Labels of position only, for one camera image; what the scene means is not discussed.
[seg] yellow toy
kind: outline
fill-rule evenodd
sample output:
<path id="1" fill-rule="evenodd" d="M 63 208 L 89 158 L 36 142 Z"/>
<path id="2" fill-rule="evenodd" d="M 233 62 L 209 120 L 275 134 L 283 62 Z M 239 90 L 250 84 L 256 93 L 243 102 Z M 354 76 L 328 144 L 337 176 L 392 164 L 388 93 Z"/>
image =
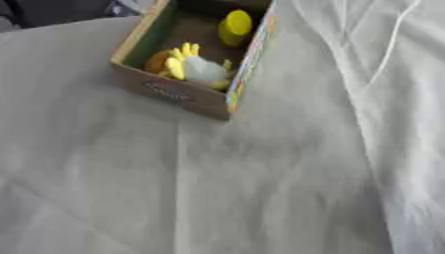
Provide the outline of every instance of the yellow toy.
<path id="1" fill-rule="evenodd" d="M 221 40 L 228 46 L 239 46 L 252 29 L 250 16 L 241 10 L 230 12 L 220 23 Z"/>
<path id="2" fill-rule="evenodd" d="M 223 65 L 208 62 L 199 56 L 198 44 L 184 43 L 181 50 L 170 51 L 165 62 L 168 74 L 179 80 L 189 80 L 221 90 L 229 85 L 231 62 L 225 60 Z"/>

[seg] white cloth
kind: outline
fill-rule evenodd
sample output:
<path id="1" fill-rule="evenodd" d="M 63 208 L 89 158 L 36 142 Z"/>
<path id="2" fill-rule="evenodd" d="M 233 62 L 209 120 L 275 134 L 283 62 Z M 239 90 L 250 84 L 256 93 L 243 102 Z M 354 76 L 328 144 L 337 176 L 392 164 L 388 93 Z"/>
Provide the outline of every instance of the white cloth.
<path id="1" fill-rule="evenodd" d="M 294 0 L 228 123 L 126 92 L 136 18 L 0 36 L 0 252 L 436 254 L 444 4 Z"/>

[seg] open box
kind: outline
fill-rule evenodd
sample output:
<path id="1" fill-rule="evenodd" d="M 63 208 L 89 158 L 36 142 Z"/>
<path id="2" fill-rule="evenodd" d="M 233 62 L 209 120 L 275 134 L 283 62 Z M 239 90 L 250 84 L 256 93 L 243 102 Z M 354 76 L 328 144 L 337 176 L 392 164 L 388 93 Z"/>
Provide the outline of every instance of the open box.
<path id="1" fill-rule="evenodd" d="M 111 62 L 125 73 L 126 85 L 132 90 L 228 120 L 274 27 L 270 0 L 244 0 L 243 3 L 233 0 L 158 0 L 114 53 Z M 218 26 L 230 11 L 237 9 L 252 18 L 252 32 L 244 45 L 231 48 L 220 41 Z M 179 48 L 185 42 L 200 44 L 200 56 L 207 60 L 219 64 L 224 59 L 233 62 L 236 75 L 226 90 L 212 90 L 142 70 L 154 54 Z"/>

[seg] white cord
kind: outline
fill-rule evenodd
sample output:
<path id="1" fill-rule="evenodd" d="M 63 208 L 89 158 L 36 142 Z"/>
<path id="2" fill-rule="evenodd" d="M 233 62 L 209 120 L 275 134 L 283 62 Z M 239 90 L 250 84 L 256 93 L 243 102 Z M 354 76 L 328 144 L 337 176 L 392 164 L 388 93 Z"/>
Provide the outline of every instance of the white cord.
<path id="1" fill-rule="evenodd" d="M 392 29 L 392 34 L 391 34 L 389 43 L 387 45 L 386 51 L 384 53 L 383 59 L 381 60 L 380 65 L 378 66 L 377 70 L 373 74 L 371 80 L 368 82 L 366 87 L 373 84 L 375 82 L 375 80 L 378 78 L 378 76 L 381 74 L 381 72 L 384 70 L 384 68 L 386 67 L 386 65 L 389 61 L 390 54 L 391 54 L 392 50 L 394 49 L 395 39 L 397 38 L 397 34 L 398 34 L 398 30 L 400 28 L 401 22 L 403 21 L 403 19 L 405 18 L 406 15 L 408 15 L 412 10 L 414 10 L 414 8 L 416 8 L 419 5 L 419 3 L 421 1 L 422 0 L 412 1 L 411 4 L 398 16 L 398 18 L 395 22 L 395 26 Z"/>

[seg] orange object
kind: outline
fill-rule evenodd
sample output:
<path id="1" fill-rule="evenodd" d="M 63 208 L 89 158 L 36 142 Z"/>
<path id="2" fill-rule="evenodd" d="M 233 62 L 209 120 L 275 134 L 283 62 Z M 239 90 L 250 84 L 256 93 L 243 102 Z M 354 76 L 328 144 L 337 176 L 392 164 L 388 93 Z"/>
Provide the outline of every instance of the orange object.
<path id="1" fill-rule="evenodd" d="M 165 61 L 169 57 L 169 52 L 159 52 L 151 57 L 144 65 L 144 70 L 150 73 L 158 74 L 165 67 Z"/>

